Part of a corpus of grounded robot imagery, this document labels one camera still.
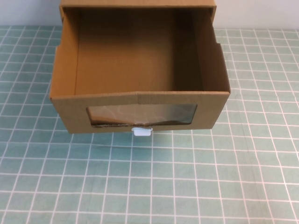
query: cardboard drawer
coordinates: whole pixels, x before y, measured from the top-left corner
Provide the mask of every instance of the cardboard drawer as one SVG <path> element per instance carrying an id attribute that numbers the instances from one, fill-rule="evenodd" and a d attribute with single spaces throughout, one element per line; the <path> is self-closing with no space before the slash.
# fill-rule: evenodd
<path id="1" fill-rule="evenodd" d="M 62 0 L 50 99 L 70 133 L 209 129 L 230 94 L 213 0 Z"/>

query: white clip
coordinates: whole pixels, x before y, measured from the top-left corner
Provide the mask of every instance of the white clip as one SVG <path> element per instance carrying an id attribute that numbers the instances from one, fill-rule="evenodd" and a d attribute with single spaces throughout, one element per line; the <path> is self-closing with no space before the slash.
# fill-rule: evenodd
<path id="1" fill-rule="evenodd" d="M 134 136 L 150 136 L 152 128 L 133 127 L 132 131 Z"/>

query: white wall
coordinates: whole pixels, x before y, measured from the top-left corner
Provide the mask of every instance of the white wall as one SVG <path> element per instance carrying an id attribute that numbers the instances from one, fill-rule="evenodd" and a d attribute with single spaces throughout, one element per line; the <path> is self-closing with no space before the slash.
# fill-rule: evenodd
<path id="1" fill-rule="evenodd" d="M 299 28 L 299 0 L 215 0 L 216 28 Z M 61 25 L 60 0 L 0 0 L 0 25 Z"/>

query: cardboard edge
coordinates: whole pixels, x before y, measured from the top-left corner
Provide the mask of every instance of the cardboard edge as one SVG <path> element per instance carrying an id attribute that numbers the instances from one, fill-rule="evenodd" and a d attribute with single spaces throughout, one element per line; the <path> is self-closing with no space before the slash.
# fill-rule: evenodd
<path id="1" fill-rule="evenodd" d="M 61 22 L 64 22 L 64 9 L 61 5 L 59 5 L 59 12 L 60 12 L 60 17 L 61 17 Z"/>
<path id="2" fill-rule="evenodd" d="M 205 91 L 228 91 L 229 81 L 221 45 L 217 43 L 211 11 L 194 10 L 193 27 Z"/>
<path id="3" fill-rule="evenodd" d="M 62 7 L 214 7 L 214 0 L 61 0 Z"/>
<path id="4" fill-rule="evenodd" d="M 65 9 L 60 44 L 56 47 L 53 64 L 50 97 L 75 94 L 78 63 L 80 9 Z"/>
<path id="5" fill-rule="evenodd" d="M 49 93 L 49 99 L 52 100 L 53 98 L 53 91 L 52 91 L 52 86 L 53 86 L 53 79 L 56 72 L 55 70 L 57 69 L 57 66 L 55 66 L 57 64 L 57 60 L 58 60 L 58 57 L 57 57 L 57 52 L 59 51 L 59 47 L 60 45 L 58 45 L 56 48 L 55 48 L 55 57 L 54 57 L 54 63 L 53 63 L 53 72 L 52 72 L 52 77 L 51 77 L 51 86 L 50 86 L 50 93 Z"/>
<path id="6" fill-rule="evenodd" d="M 225 71 L 226 71 L 226 81 L 228 83 L 228 92 L 229 94 L 231 93 L 231 87 L 230 87 L 230 83 L 229 83 L 229 78 L 228 78 L 228 69 L 226 68 L 226 63 L 225 63 L 225 58 L 224 58 L 224 54 L 223 54 L 223 50 L 222 50 L 222 47 L 221 47 L 221 44 L 220 43 L 217 43 L 218 47 L 219 47 L 219 51 L 221 52 L 221 55 L 222 55 L 222 59 L 224 61 L 224 66 L 225 66 Z"/>
<path id="7" fill-rule="evenodd" d="M 69 133 L 107 133 L 107 132 L 130 132 L 132 127 L 105 127 L 94 128 L 86 112 L 88 106 L 99 105 L 129 105 L 129 104 L 197 104 L 193 121 L 188 125 L 153 126 L 155 131 L 162 130 L 186 130 L 186 129 L 210 129 L 215 124 L 219 114 L 229 97 L 229 92 L 205 95 L 130 95 L 117 97 L 86 97 L 57 99 L 51 101 L 60 114 L 62 122 Z"/>
<path id="8" fill-rule="evenodd" d="M 85 94 L 85 95 L 68 95 L 68 96 L 51 96 L 53 100 L 60 99 L 78 99 L 78 98 L 99 98 L 99 97 L 117 97 L 117 96 L 132 96 L 132 95 L 229 95 L 229 91 L 165 91 L 165 92 L 119 92 L 119 93 L 102 93 L 102 94 Z"/>
<path id="9" fill-rule="evenodd" d="M 212 23 L 214 22 L 214 18 L 215 18 L 215 14 L 216 14 L 216 9 L 217 9 L 217 6 L 214 5 L 214 7 L 212 9 L 212 14 L 211 14 Z"/>

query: cardboard seam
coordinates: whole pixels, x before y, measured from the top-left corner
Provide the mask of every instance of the cardboard seam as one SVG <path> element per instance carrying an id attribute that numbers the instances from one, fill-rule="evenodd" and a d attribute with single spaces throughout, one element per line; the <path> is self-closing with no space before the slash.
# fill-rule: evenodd
<path id="1" fill-rule="evenodd" d="M 63 7 L 214 7 L 214 0 L 61 0 Z"/>
<path id="2" fill-rule="evenodd" d="M 81 30 L 81 13 L 82 11 L 80 10 L 79 11 L 79 28 L 78 28 L 78 50 L 77 50 L 77 64 L 76 64 L 76 80 L 75 80 L 75 89 L 74 89 L 74 95 L 76 95 L 76 88 L 77 88 L 77 79 L 78 79 L 78 76 L 77 76 L 77 73 L 78 73 L 78 62 L 79 62 L 79 47 L 80 47 L 80 30 Z"/>
<path id="3" fill-rule="evenodd" d="M 164 95 L 163 92 L 144 92 L 143 95 L 147 95 L 147 94 L 161 94 Z M 84 94 L 84 95 L 68 95 L 68 96 L 53 96 L 53 99 L 57 99 L 57 100 L 65 100 L 65 99 L 84 99 L 84 98 L 98 98 L 98 97 L 110 97 L 110 96 L 114 96 L 114 97 L 118 97 L 118 96 L 131 96 L 136 94 L 136 92 L 121 92 L 121 93 L 102 93 L 102 94 Z M 167 95 L 185 95 L 185 94 L 190 94 L 190 95 L 210 95 L 210 94 L 216 94 L 216 95 L 227 95 L 230 94 L 229 91 L 192 91 L 192 92 L 188 92 L 188 91 L 170 91 L 166 93 Z"/>
<path id="4" fill-rule="evenodd" d="M 196 35 L 196 31 L 195 31 L 195 24 L 194 24 L 194 14 L 191 15 L 192 17 L 192 27 L 193 27 L 193 32 L 194 32 L 194 36 L 195 36 L 195 39 L 197 39 L 197 35 Z M 199 46 L 198 46 L 198 43 L 197 43 L 197 40 L 196 41 L 196 46 L 197 46 L 197 49 L 196 49 L 196 53 L 197 53 L 197 60 L 199 61 Z M 199 62 L 199 70 L 200 70 L 200 74 L 199 74 L 199 78 L 200 78 L 200 81 L 202 83 L 202 90 L 204 91 L 204 85 L 203 85 L 203 80 L 202 80 L 202 70 L 201 70 L 201 63 Z"/>

